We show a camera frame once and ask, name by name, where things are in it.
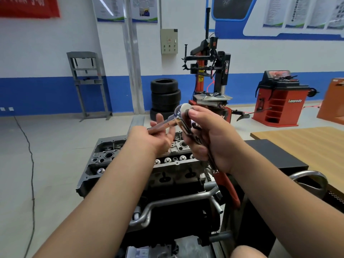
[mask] red handle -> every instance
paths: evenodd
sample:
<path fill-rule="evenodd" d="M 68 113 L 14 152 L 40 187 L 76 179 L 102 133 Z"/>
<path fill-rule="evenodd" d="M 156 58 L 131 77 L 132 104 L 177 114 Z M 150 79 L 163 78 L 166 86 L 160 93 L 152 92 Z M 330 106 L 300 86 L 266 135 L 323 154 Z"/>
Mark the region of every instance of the red handle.
<path fill-rule="evenodd" d="M 225 173 L 219 172 L 217 174 L 213 174 L 213 176 L 215 178 L 215 182 L 217 183 L 218 188 L 220 189 L 222 196 L 225 197 L 225 199 L 226 197 L 231 198 L 233 201 L 234 208 L 239 208 L 239 197 L 227 175 Z"/>

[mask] hand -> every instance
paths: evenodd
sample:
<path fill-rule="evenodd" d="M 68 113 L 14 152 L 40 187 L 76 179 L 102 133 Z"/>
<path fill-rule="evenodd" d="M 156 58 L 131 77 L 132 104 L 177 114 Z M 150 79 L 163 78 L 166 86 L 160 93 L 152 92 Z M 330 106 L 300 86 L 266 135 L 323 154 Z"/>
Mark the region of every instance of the hand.
<path fill-rule="evenodd" d="M 157 114 L 157 122 L 151 121 L 150 125 L 155 126 L 157 123 L 164 121 L 164 117 L 158 113 Z M 157 157 L 162 155 L 163 153 L 167 152 L 171 147 L 171 144 L 174 140 L 175 128 L 171 127 L 169 133 L 166 134 L 166 131 L 158 132 L 154 135 L 148 134 L 147 128 L 143 126 L 134 126 L 132 127 L 126 144 L 134 144 L 135 147 L 144 146 L 149 147 L 149 149 L 144 150 L 152 150 Z"/>
<path fill-rule="evenodd" d="M 230 173 L 234 161 L 240 161 L 239 149 L 245 147 L 246 143 L 220 115 L 200 106 L 192 108 L 188 115 L 202 128 L 202 131 L 192 129 L 192 132 L 201 136 L 209 145 L 219 171 Z M 208 160 L 208 149 L 205 146 L 196 144 L 185 133 L 183 139 L 196 159 Z"/>

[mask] forearm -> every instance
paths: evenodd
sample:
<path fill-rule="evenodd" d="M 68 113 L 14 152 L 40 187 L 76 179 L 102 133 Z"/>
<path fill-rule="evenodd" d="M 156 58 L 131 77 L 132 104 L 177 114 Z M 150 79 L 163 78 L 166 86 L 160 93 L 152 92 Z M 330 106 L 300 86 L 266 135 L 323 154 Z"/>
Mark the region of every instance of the forearm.
<path fill-rule="evenodd" d="M 125 145 L 87 197 L 35 255 L 114 257 L 153 169 L 155 153 Z"/>
<path fill-rule="evenodd" d="M 340 257 L 344 215 L 313 196 L 248 145 L 232 174 L 293 257 Z"/>

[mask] red banner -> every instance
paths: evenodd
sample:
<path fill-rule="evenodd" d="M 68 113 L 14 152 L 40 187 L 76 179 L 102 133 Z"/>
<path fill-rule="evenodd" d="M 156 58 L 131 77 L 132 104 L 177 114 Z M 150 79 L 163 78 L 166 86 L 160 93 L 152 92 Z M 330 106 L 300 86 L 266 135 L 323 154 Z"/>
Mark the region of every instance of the red banner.
<path fill-rule="evenodd" d="M 0 17 L 60 17 L 57 0 L 0 0 Z"/>

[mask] power cord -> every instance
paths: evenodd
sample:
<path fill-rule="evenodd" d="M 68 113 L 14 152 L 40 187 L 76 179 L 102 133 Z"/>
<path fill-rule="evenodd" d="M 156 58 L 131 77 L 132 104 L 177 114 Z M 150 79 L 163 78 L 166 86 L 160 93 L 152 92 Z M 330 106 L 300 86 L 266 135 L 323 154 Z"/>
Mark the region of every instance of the power cord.
<path fill-rule="evenodd" d="M 33 162 L 33 156 L 32 156 L 32 151 L 31 151 L 31 145 L 30 145 L 30 141 L 28 140 L 28 137 L 26 136 L 24 130 L 21 128 L 17 118 L 15 116 L 13 116 L 15 118 L 15 121 L 19 127 L 19 129 L 21 130 L 21 132 L 23 133 L 24 137 L 26 138 L 26 141 L 28 142 L 28 151 L 31 154 L 31 162 L 32 162 L 32 169 L 31 169 L 31 194 L 32 194 L 32 233 L 31 233 L 31 237 L 30 237 L 30 241 L 28 243 L 28 247 L 26 248 L 25 251 L 25 255 L 24 258 L 26 258 L 26 256 L 28 255 L 28 251 L 30 249 L 31 243 L 32 243 L 32 238 L 33 235 L 35 233 L 35 225 L 36 225 L 36 221 L 35 221 L 35 192 L 33 190 L 33 169 L 34 169 L 34 162 Z"/>

